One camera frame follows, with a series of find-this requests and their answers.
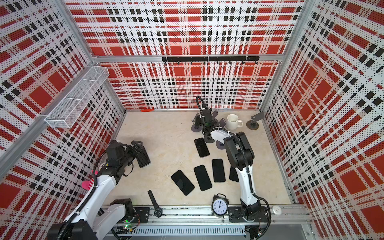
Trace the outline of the green phone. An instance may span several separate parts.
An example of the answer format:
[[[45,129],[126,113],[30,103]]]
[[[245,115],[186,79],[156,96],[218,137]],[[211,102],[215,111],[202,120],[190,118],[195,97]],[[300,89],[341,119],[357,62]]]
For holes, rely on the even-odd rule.
[[[222,159],[212,160],[213,176],[215,183],[223,183],[226,181],[224,164]]]

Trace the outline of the black phone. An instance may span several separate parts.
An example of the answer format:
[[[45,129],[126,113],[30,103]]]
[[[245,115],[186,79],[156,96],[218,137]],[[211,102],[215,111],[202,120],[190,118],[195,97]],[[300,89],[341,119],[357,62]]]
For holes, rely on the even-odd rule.
[[[200,187],[200,190],[206,191],[212,188],[212,183],[208,175],[207,169],[204,165],[200,165],[194,168],[194,172]]]
[[[238,177],[238,174],[237,174],[237,171],[234,167],[231,166],[230,168],[230,175],[229,175],[229,179],[231,181],[234,181],[234,182],[239,182],[239,177]]]
[[[194,140],[200,158],[210,155],[209,149],[204,138],[198,138]]]
[[[185,196],[188,196],[195,189],[193,183],[186,177],[186,175],[181,170],[177,170],[171,176],[171,179]]]

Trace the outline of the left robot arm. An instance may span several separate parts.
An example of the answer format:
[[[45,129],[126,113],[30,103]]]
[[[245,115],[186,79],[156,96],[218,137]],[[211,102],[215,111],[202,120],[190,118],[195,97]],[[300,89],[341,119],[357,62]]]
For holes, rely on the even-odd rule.
[[[136,210],[131,199],[114,200],[105,212],[101,210],[107,196],[126,176],[127,166],[134,160],[141,168],[150,164],[143,143],[132,141],[127,145],[113,140],[104,154],[107,156],[105,165],[101,169],[94,166],[91,189],[62,223],[51,226],[49,240],[102,240],[117,223],[138,226],[148,222],[150,209]]]

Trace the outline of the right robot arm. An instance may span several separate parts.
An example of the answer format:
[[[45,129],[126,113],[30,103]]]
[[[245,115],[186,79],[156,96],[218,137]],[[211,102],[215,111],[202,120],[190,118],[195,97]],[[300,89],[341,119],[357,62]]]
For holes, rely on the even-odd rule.
[[[257,216],[266,214],[266,223],[271,223],[271,210],[266,199],[256,194],[253,178],[254,151],[243,132],[232,133],[244,124],[237,115],[230,114],[223,122],[216,120],[217,112],[206,104],[199,108],[193,123],[199,127],[205,139],[224,145],[228,160],[235,169],[241,187],[241,214],[248,222],[255,221]]]

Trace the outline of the grey stand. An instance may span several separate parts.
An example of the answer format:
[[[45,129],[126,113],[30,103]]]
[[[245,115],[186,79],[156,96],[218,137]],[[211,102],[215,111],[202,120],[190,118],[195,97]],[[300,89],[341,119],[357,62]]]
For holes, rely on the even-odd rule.
[[[224,150],[226,147],[224,144],[222,144],[221,142],[219,141],[216,141],[216,147],[219,149],[219,150]]]
[[[197,113],[195,115],[195,118],[192,120],[192,122],[193,122],[193,125],[191,127],[191,131],[195,132],[195,133],[201,132],[202,131],[202,116],[199,113]]]
[[[216,140],[212,138],[211,134],[204,135],[204,141],[208,144],[214,143]]]

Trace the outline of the purple phone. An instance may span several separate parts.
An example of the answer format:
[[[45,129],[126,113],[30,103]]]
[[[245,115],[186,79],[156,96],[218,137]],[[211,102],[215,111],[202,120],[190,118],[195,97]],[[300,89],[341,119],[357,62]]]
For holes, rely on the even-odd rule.
[[[142,147],[138,152],[136,159],[140,168],[144,168],[151,163],[148,153],[144,147]]]

